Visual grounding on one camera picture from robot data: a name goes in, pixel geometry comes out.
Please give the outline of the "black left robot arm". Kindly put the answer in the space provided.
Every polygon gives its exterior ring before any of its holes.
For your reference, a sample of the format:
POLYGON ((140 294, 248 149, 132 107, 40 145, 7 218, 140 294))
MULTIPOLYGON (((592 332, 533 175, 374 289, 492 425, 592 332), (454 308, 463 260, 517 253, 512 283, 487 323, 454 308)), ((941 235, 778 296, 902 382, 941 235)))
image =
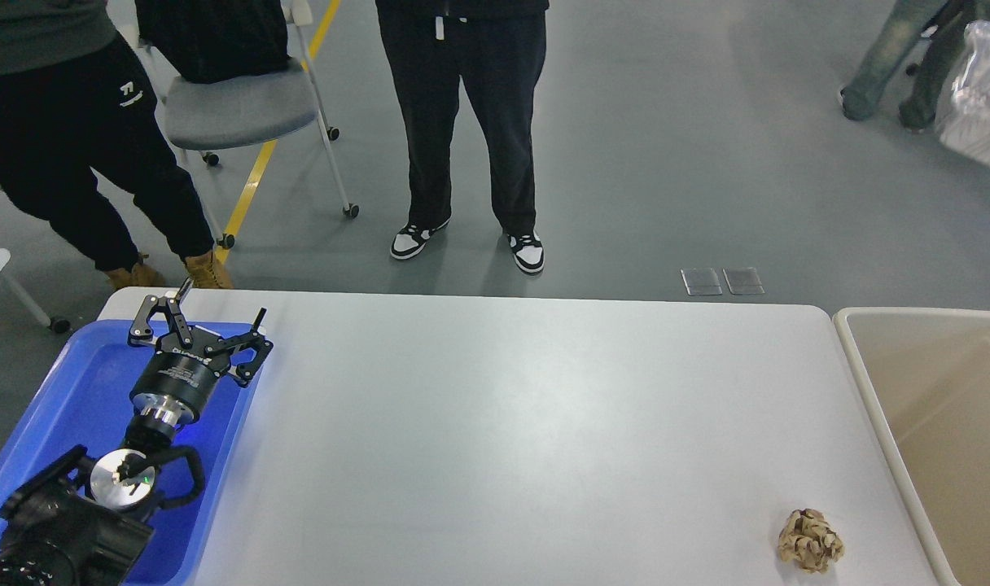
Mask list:
POLYGON ((174 293, 75 334, 0 453, 0 585, 183 585, 273 344, 174 293))

